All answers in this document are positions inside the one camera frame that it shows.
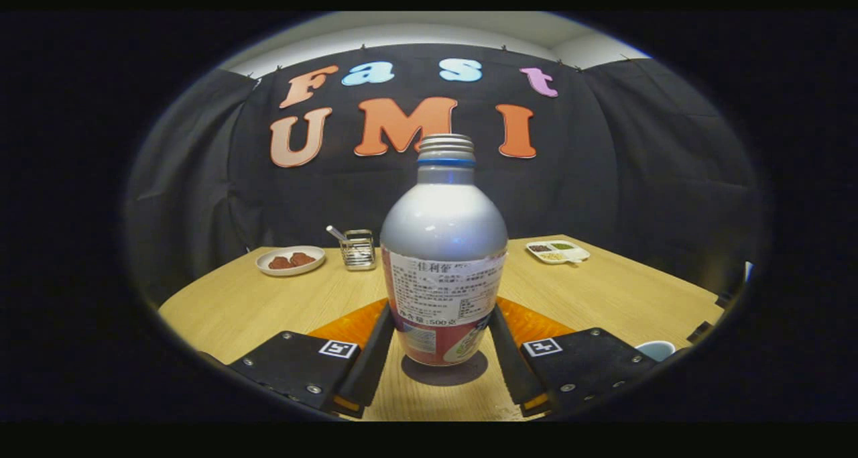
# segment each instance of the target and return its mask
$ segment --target aluminum bottle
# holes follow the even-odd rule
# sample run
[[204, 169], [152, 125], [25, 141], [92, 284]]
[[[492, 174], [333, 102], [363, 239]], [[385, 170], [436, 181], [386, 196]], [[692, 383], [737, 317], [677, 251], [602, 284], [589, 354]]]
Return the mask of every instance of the aluminum bottle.
[[506, 224], [474, 185], [475, 164], [469, 137], [426, 136], [417, 184], [384, 219], [390, 308], [402, 347], [418, 363], [450, 366], [472, 357], [497, 298]]

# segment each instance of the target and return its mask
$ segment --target ceiling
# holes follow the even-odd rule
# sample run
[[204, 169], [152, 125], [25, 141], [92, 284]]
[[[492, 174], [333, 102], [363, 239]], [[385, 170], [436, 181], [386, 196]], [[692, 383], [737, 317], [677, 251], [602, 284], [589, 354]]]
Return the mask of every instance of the ceiling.
[[505, 34], [552, 49], [567, 40], [595, 32], [561, 15], [540, 11], [344, 11], [320, 15], [252, 46], [224, 61], [232, 67], [266, 52], [341, 30], [392, 23], [431, 23]]

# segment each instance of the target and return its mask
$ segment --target white plate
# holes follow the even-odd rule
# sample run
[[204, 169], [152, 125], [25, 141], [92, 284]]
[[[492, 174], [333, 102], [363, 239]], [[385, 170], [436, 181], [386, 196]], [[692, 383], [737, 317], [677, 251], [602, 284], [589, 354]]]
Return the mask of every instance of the white plate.
[[[555, 243], [564, 243], [564, 244], [567, 244], [568, 246], [570, 246], [571, 248], [566, 248], [566, 249], [555, 248], [553, 245]], [[533, 248], [531, 248], [531, 246], [534, 246], [534, 245], [542, 245], [543, 247], [548, 247], [549, 250], [542, 251], [542, 252], [536, 251], [536, 250], [533, 250]], [[572, 262], [574, 264], [579, 264], [583, 260], [589, 259], [589, 252], [588, 251], [584, 250], [582, 247], [577, 246], [576, 244], [573, 244], [571, 241], [568, 241], [568, 240], [529, 241], [527, 243], [527, 249], [528, 249], [528, 251], [530, 251], [530, 253], [532, 253], [534, 256], [536, 256], [537, 259], [542, 260], [543, 262], [545, 262], [547, 264], [552, 264], [552, 265], [564, 264], [566, 262]], [[543, 255], [545, 255], [546, 253], [560, 253], [562, 256], [562, 259], [560, 259], [560, 260], [546, 259], [546, 257], [543, 257]]]
[[[275, 259], [275, 257], [286, 257], [287, 259], [291, 259], [292, 254], [296, 252], [304, 252], [316, 260], [315, 262], [310, 262], [309, 264], [304, 264], [303, 266], [297, 266], [297, 268], [284, 268], [275, 270], [267, 267], [273, 261], [273, 259]], [[324, 262], [324, 257], [324, 250], [319, 247], [310, 247], [309, 245], [283, 247], [278, 248], [277, 250], [273, 250], [259, 257], [257, 259], [257, 268], [260, 269], [263, 274], [273, 275], [275, 277], [287, 277], [291, 275], [304, 274], [304, 272], [312, 271], [314, 268], [317, 268], [318, 266], [322, 265], [322, 262]]]

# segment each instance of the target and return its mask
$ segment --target bottle cap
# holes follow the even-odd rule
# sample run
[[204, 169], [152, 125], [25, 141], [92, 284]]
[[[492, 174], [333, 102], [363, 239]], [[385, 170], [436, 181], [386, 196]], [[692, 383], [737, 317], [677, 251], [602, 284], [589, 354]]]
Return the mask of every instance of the bottle cap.
[[417, 165], [474, 167], [474, 143], [463, 134], [430, 134], [420, 141]]

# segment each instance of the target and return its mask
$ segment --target wooden table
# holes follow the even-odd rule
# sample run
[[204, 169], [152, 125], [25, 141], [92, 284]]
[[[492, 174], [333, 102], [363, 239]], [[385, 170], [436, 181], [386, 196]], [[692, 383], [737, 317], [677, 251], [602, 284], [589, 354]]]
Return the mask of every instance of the wooden table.
[[[577, 268], [546, 265], [525, 249], [528, 241], [558, 239], [579, 244], [591, 257]], [[275, 278], [255, 267], [255, 259], [272, 249], [257, 248], [199, 278], [166, 301], [160, 315], [197, 350], [232, 363], [279, 331], [309, 333], [387, 296], [378, 250], [373, 271], [347, 271], [339, 248], [326, 248], [318, 269]], [[509, 241], [499, 295], [571, 329], [602, 327], [630, 345], [658, 339], [677, 349], [690, 345], [686, 338], [703, 321], [715, 323], [723, 312], [707, 290], [566, 235]], [[503, 384], [490, 332], [480, 350], [488, 360], [480, 378], [429, 386], [402, 371], [404, 352], [394, 336], [363, 419], [522, 420]]]

